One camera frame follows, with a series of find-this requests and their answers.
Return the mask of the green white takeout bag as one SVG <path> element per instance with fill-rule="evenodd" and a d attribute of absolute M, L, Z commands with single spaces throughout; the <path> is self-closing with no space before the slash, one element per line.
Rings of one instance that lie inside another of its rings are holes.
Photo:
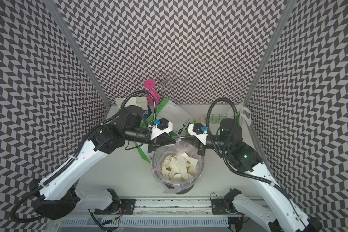
<path fill-rule="evenodd" d="M 148 123 L 153 119 L 153 106 L 150 106 L 150 109 L 152 113 L 146 117 Z M 157 106 L 157 119 L 161 118 L 166 118 L 173 123 L 173 130 L 169 133 L 170 136 L 188 135 L 188 126 L 196 123 L 195 117 L 168 98 L 165 98 Z"/>

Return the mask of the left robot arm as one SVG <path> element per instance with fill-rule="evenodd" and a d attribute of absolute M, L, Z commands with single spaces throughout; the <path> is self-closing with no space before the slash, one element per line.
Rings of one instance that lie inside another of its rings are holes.
<path fill-rule="evenodd" d="M 157 118 L 156 103 L 153 104 L 151 122 L 145 119 L 142 108 L 126 106 L 132 97 L 139 94 L 152 97 L 146 90 L 138 90 L 128 95 L 113 116 L 92 128 L 83 137 L 76 152 L 62 166 L 47 177 L 31 182 L 31 191 L 15 203 L 10 219 L 17 223 L 29 223 L 43 218 L 56 220 L 68 215 L 87 201 L 76 190 L 75 183 L 93 165 L 124 146 L 126 141 L 147 144 L 149 152 L 175 143 L 175 139 L 169 135 L 173 130 L 173 123 L 166 118 Z M 34 196 L 34 210 L 38 216 L 19 218 L 17 210 Z"/>

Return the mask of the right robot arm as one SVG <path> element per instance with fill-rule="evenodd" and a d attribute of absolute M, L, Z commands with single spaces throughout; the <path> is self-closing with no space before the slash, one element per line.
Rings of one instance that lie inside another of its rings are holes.
<path fill-rule="evenodd" d="M 192 143 L 201 156 L 207 149 L 214 150 L 233 174 L 249 179 L 268 204 L 267 208 L 262 207 L 234 188 L 224 196 L 228 211 L 234 210 L 249 217 L 268 232 L 319 232 L 323 228 L 320 220 L 310 217 L 292 201 L 274 179 L 261 155 L 243 142 L 235 104 L 228 98 L 218 98 L 210 105 L 207 117 L 222 101 L 231 107 L 234 117 L 225 128 L 220 128 L 219 134 L 211 132 L 207 119 L 205 125 L 189 125 L 189 135 L 183 139 Z"/>

